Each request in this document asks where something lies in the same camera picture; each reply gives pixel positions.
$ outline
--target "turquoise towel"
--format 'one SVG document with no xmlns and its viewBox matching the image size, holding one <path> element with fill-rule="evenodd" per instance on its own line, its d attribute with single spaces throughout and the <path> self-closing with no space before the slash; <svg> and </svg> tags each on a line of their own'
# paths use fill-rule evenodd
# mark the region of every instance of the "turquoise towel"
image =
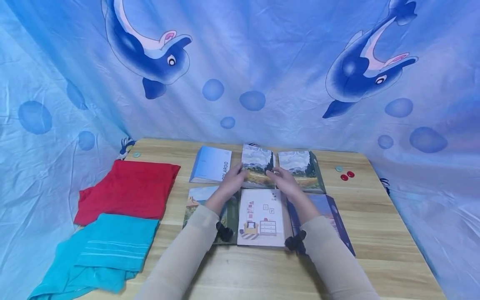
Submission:
<svg viewBox="0 0 480 300">
<path fill-rule="evenodd" d="M 142 270 L 158 220 L 101 214 L 57 247 L 29 299 L 70 300 L 95 289 L 114 293 Z"/>
</svg>

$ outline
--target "book cover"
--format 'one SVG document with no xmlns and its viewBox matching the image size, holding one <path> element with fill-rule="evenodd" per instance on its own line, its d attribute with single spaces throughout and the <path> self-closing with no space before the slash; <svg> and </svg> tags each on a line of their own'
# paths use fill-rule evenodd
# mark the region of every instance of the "book cover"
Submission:
<svg viewBox="0 0 480 300">
<path fill-rule="evenodd" d="M 242 187 L 249 189 L 274 189 L 275 184 L 267 177 L 276 160 L 272 151 L 257 146 L 243 145 L 241 153 L 243 168 L 248 171 Z"/>
<path fill-rule="evenodd" d="M 312 151 L 279 152 L 278 163 L 293 175 L 304 191 L 326 193 L 317 157 Z"/>
<path fill-rule="evenodd" d="M 232 152 L 229 150 L 202 146 L 195 158 L 190 182 L 222 182 L 225 174 L 230 170 L 231 158 Z"/>
<path fill-rule="evenodd" d="M 292 235 L 286 216 L 287 200 L 280 190 L 242 190 L 237 244 L 285 247 L 285 239 Z"/>
<path fill-rule="evenodd" d="M 335 200 L 325 194 L 307 194 L 310 201 L 317 207 L 320 213 L 325 216 L 332 224 L 333 228 L 337 232 L 338 236 L 341 238 L 345 246 L 352 252 L 355 256 L 355 251 L 348 237 L 347 230 L 343 225 L 342 218 L 335 204 Z M 293 235 L 297 235 L 300 232 L 300 220 L 297 215 L 297 211 L 293 204 L 288 201 L 288 212 L 290 213 L 290 219 L 292 223 Z M 297 249 L 299 254 L 305 255 L 305 248 L 303 244 Z"/>
<path fill-rule="evenodd" d="M 188 223 L 188 219 L 194 213 L 199 205 L 204 205 L 210 196 L 218 189 L 218 186 L 208 186 L 201 188 L 193 188 L 188 192 L 187 209 L 185 210 L 185 218 L 183 220 L 183 227 Z M 228 200 L 220 213 L 220 222 L 225 227 L 229 227 L 233 231 L 233 237 L 229 242 L 224 242 L 220 237 L 216 237 L 214 245 L 231 245 L 237 244 L 237 233 L 239 223 L 239 193 Z"/>
</svg>

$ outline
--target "sleeve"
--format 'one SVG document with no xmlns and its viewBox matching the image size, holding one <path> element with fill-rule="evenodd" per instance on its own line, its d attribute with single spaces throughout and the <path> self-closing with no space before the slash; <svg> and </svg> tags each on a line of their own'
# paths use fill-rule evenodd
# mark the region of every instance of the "sleeve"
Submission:
<svg viewBox="0 0 480 300">
<path fill-rule="evenodd" d="M 324 216 L 300 227 L 306 253 L 333 300 L 379 300 L 360 264 Z"/>
<path fill-rule="evenodd" d="M 218 220 L 216 213 L 198 206 L 187 226 L 162 254 L 135 300 L 181 300 L 215 240 Z"/>
</svg>

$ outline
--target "red towel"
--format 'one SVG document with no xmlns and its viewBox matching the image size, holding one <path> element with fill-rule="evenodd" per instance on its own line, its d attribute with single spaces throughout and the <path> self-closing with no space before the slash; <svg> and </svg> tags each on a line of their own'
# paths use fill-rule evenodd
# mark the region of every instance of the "red towel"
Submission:
<svg viewBox="0 0 480 300">
<path fill-rule="evenodd" d="M 97 185 L 80 191 L 74 223 L 94 222 L 101 213 L 161 219 L 180 166 L 116 160 Z"/>
</svg>

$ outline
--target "dresser illustration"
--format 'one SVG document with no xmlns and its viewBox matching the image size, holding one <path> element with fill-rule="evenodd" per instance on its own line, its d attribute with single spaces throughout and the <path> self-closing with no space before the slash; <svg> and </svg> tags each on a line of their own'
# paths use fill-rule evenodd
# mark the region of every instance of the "dresser illustration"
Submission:
<svg viewBox="0 0 480 300">
<path fill-rule="evenodd" d="M 260 221 L 260 235 L 275 235 L 276 236 L 276 222 L 275 221 Z"/>
</svg>

